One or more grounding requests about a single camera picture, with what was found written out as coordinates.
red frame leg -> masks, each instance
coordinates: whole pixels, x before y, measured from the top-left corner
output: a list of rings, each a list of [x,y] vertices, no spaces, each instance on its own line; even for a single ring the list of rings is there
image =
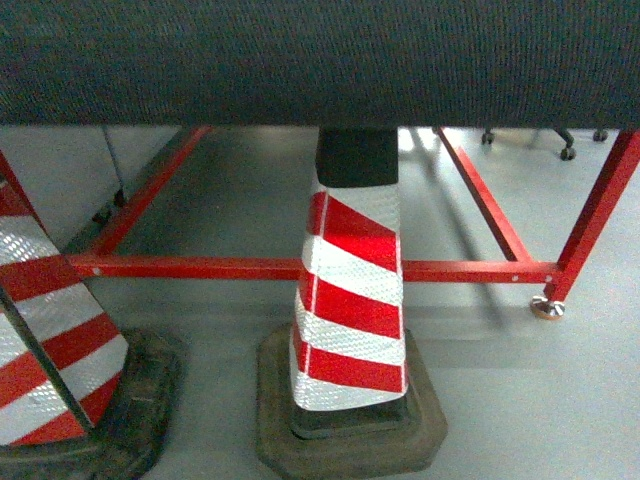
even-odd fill
[[[640,131],[621,132],[558,259],[561,275],[546,286],[550,301],[563,302],[640,162]]]

red metal frame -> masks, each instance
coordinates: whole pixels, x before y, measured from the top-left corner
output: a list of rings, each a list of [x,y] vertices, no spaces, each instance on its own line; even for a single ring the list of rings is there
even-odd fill
[[[111,220],[89,252],[67,256],[80,275],[227,280],[298,279],[302,267],[297,258],[171,257],[112,253],[193,151],[197,142],[209,131],[209,127],[202,127],[191,132],[187,141],[160,172]],[[507,261],[407,260],[403,262],[404,280],[545,283],[545,294],[550,300],[564,301],[640,161],[640,132],[622,132],[618,136],[557,262],[539,262],[532,259],[464,150],[451,144],[446,130],[439,129],[438,135]],[[11,183],[15,181],[15,177],[12,179],[6,174],[5,177]]]
[[[211,130],[211,127],[200,127],[190,132],[187,140],[171,156],[166,165],[131,197],[131,200],[127,202],[118,215],[102,230],[89,249],[91,253],[107,255],[116,249],[147,207],[151,205],[153,199],[156,198],[162,188],[178,171],[180,165],[191,155],[200,139]]]

red and white striped traffic cone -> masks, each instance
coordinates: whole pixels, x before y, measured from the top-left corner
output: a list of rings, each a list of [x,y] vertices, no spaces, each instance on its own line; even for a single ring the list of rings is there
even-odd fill
[[[316,182],[292,328],[301,408],[344,410],[406,393],[399,232],[397,184]]]
[[[446,420],[402,316],[395,130],[320,130],[291,328],[258,353],[257,451],[284,478],[429,466]]]
[[[4,312],[3,340],[10,343],[0,352],[0,444],[86,435],[82,424],[95,426],[113,396],[127,342],[6,181],[0,284],[86,417],[74,417]]]
[[[78,468],[88,468],[86,447],[100,436],[89,433],[123,416],[113,413],[114,403],[133,385],[121,380],[141,361],[140,346],[130,353],[127,340],[5,180],[0,287],[0,477],[67,478],[72,454],[83,448]],[[42,448],[38,455],[28,450],[62,440],[75,440],[63,442],[70,453],[64,472],[56,470],[64,449],[55,450],[57,457]],[[124,436],[116,443],[121,442],[126,444]],[[125,467],[120,465],[121,473]],[[41,476],[30,476],[34,471]]]

reflective stripe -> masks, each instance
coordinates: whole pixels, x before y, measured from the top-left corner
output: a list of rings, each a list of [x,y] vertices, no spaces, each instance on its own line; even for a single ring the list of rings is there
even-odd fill
[[[329,195],[389,230],[400,233],[398,184],[363,188],[324,188]]]
[[[0,182],[0,217],[30,216],[31,212],[13,191],[9,182]]]
[[[0,283],[14,302],[80,283],[62,255],[0,265]]]
[[[58,255],[33,217],[0,217],[0,265]]]
[[[0,445],[8,445],[49,423],[67,406],[47,381],[0,409]]]
[[[82,360],[65,368],[60,376],[78,401],[93,393],[124,366],[127,354],[127,342],[118,335]]]
[[[36,357],[24,353],[0,369],[0,408],[9,405],[48,380]]]
[[[104,313],[82,283],[23,300],[16,304],[16,308],[40,342]]]
[[[66,411],[49,423],[35,429],[24,437],[16,440],[12,445],[34,445],[40,443],[57,442],[87,435],[78,423],[73,413]]]
[[[348,292],[306,270],[300,276],[299,292],[305,309],[320,318],[375,335],[402,337],[400,307]]]
[[[404,364],[404,338],[374,335],[319,318],[305,310],[299,293],[296,295],[296,313],[300,337],[312,348],[370,362]],[[362,312],[362,315],[366,317],[370,313]]]
[[[27,352],[27,346],[9,323],[6,315],[0,313],[0,368]]]
[[[318,236],[309,235],[305,239],[302,263],[310,273],[344,290],[390,305],[402,305],[400,275],[345,252]]]
[[[311,411],[346,410],[390,402],[406,392],[384,392],[369,388],[345,387],[316,380],[298,370],[295,354],[289,355],[293,398],[299,407]]]
[[[328,197],[326,193],[312,197],[307,231],[387,270],[395,272],[398,267],[396,232]]]

gray floor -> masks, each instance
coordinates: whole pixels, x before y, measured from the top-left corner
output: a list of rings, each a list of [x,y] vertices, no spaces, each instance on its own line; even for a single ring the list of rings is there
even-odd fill
[[[576,131],[561,162],[551,131],[455,130],[536,258],[553,260],[613,139]],[[406,258],[500,259],[430,129],[401,131]],[[297,256],[316,131],[219,129],[198,147],[121,253]],[[640,176],[632,180],[568,299],[565,320],[536,320],[536,285],[406,286],[449,435],[426,472],[394,479],[640,477]],[[293,316],[291,282],[100,279],[122,327],[168,331],[189,360],[166,451],[148,480],[275,479],[254,453],[255,352]]]

